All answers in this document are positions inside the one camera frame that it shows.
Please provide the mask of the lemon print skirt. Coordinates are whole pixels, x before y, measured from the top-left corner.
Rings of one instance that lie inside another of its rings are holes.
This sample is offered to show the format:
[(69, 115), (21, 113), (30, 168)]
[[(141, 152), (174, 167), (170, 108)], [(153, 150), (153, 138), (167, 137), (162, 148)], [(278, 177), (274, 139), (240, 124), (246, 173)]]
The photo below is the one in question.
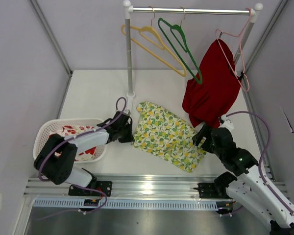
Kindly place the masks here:
[(197, 131), (166, 108), (144, 101), (136, 110), (140, 114), (134, 131), (133, 147), (192, 173), (207, 154), (193, 144)]

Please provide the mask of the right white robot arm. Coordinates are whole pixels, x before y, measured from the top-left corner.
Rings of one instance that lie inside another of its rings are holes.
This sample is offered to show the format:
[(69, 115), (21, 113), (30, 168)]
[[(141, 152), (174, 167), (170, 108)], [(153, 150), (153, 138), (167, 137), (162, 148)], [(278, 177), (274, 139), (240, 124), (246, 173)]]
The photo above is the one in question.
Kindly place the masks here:
[(215, 154), (227, 170), (213, 183), (198, 184), (201, 197), (233, 199), (263, 222), (271, 235), (294, 235), (294, 204), (262, 171), (260, 162), (236, 146), (227, 128), (204, 125), (192, 140)]

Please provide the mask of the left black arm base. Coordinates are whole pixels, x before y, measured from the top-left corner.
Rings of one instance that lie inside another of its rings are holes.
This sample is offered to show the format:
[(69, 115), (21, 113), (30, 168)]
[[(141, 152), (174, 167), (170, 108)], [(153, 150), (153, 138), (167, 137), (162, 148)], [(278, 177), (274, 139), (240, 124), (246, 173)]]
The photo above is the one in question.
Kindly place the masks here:
[(106, 194), (107, 197), (111, 196), (112, 182), (101, 181), (84, 168), (73, 168), (73, 171), (67, 183), (70, 183), (69, 196), (102, 196), (99, 192), (94, 192), (89, 189), (95, 189)]

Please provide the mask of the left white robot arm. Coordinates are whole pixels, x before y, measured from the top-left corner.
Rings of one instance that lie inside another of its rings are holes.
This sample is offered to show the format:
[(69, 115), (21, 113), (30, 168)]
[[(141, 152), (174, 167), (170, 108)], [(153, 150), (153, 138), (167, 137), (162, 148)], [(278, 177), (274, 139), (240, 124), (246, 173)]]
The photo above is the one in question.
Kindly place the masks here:
[(75, 157), (92, 147), (102, 146), (114, 141), (129, 143), (134, 141), (132, 118), (126, 112), (117, 111), (113, 118), (81, 134), (62, 137), (53, 134), (49, 137), (34, 161), (41, 181), (51, 181), (55, 185), (68, 183), (79, 186), (84, 195), (96, 192), (94, 176), (81, 168), (75, 167)]

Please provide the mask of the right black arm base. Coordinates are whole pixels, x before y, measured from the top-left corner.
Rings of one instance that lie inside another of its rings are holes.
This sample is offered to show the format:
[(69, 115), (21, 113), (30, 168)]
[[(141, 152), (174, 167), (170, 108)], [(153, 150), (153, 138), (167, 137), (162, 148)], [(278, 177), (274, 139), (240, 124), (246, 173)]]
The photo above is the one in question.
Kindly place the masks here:
[(226, 193), (226, 189), (230, 183), (236, 181), (235, 177), (230, 172), (225, 172), (217, 177), (213, 183), (198, 183), (194, 190), (198, 191), (199, 197), (203, 199), (230, 199)]

